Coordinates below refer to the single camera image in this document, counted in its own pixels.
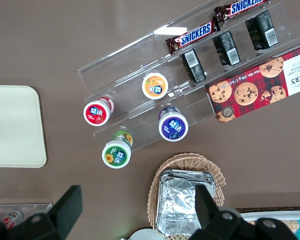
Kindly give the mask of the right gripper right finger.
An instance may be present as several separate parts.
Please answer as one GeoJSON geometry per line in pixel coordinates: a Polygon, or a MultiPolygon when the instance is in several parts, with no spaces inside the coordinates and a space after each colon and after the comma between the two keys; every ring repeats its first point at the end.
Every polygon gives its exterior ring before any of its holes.
{"type": "Polygon", "coordinates": [[[241,217],[229,207],[218,207],[205,185],[195,186],[195,211],[201,225],[191,240],[238,240],[241,217]]]}

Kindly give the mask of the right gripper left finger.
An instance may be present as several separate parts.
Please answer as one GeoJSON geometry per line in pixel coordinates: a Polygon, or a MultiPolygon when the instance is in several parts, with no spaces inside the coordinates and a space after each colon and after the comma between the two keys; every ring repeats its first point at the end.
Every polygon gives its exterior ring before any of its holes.
{"type": "Polygon", "coordinates": [[[65,240],[83,212],[82,188],[72,185],[48,212],[22,223],[24,240],[65,240]]]}

